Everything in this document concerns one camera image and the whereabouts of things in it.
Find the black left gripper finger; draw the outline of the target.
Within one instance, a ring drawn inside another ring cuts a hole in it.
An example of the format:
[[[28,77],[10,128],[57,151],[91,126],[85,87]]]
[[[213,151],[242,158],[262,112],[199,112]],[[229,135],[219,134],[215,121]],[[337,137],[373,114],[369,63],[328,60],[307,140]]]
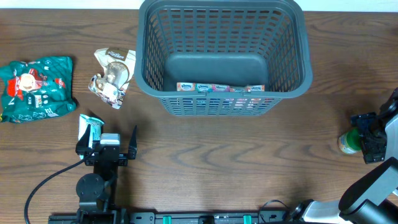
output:
[[[88,151],[90,149],[90,147],[89,147],[90,131],[91,131],[91,125],[89,124],[86,127],[84,134],[82,135],[82,137],[78,140],[78,142],[76,144],[75,152],[78,155],[87,155],[88,154]]]
[[[128,145],[128,152],[127,152],[127,158],[129,160],[133,160],[136,158],[137,155],[137,139],[136,139],[136,133],[137,133],[137,126],[134,127],[134,130],[132,132],[132,136]]]

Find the green lid jar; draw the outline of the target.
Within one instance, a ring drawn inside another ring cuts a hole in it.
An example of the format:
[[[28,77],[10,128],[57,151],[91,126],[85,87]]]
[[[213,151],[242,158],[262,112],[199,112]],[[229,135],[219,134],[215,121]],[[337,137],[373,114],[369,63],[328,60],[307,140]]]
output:
[[[345,154],[355,154],[362,150],[361,136],[358,128],[354,128],[338,138],[338,147]]]

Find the blue Kleenex tissue multipack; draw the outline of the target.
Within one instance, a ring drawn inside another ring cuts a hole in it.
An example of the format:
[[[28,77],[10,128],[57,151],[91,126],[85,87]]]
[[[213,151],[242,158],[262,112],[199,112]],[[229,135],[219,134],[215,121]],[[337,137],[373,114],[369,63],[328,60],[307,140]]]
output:
[[[187,83],[178,82],[177,91],[197,91],[204,92],[253,92],[265,91],[264,85],[248,85],[248,86],[229,86],[219,84],[205,84],[205,83]]]

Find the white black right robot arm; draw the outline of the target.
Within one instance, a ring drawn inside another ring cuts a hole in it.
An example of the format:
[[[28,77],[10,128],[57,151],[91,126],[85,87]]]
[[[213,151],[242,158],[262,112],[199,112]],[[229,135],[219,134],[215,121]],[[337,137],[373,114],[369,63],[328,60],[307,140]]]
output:
[[[307,200],[287,216],[303,223],[397,223],[397,205],[388,196],[397,193],[397,92],[378,113],[351,117],[352,130],[338,138],[347,153],[362,152],[366,164],[378,166],[351,185],[337,201]]]

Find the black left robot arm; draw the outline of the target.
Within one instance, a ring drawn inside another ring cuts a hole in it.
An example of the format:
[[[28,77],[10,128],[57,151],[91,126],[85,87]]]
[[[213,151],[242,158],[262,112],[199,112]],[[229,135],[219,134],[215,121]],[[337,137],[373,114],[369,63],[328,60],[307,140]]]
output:
[[[115,204],[118,168],[127,166],[137,155],[137,129],[134,128],[127,153],[120,150],[120,135],[102,133],[98,140],[91,140],[88,125],[78,139],[75,152],[83,156],[86,166],[93,172],[84,175],[76,184],[79,209],[76,223],[79,224],[126,224],[130,222],[125,208]]]

